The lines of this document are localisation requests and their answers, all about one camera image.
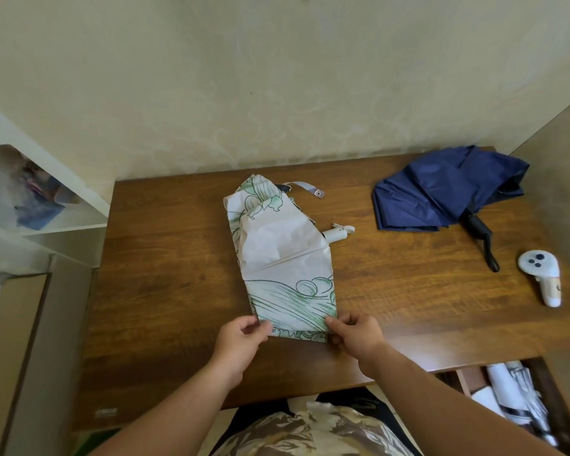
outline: person's right arm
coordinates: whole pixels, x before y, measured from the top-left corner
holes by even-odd
[[[378,383],[425,455],[561,456],[397,352],[372,316],[349,313],[325,321],[334,342]]]

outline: person's left arm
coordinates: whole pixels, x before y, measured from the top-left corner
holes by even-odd
[[[270,322],[259,325],[251,315],[222,326],[205,367],[91,456],[196,456],[226,395],[271,329]]]

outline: leaf print shirt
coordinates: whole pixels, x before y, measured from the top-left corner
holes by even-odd
[[[308,402],[306,411],[275,413],[233,435],[213,454],[413,456],[381,421],[352,408]]]

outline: patterned wallpaper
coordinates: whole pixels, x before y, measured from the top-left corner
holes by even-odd
[[[0,111],[115,179],[449,145],[570,104],[570,0],[0,0]]]
[[[531,164],[523,187],[570,261],[570,107],[513,155]]]

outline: game controller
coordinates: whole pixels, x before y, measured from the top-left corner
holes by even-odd
[[[539,282],[540,292],[547,306],[559,307],[562,304],[559,264],[553,254],[542,250],[526,251],[519,256],[517,265]]]

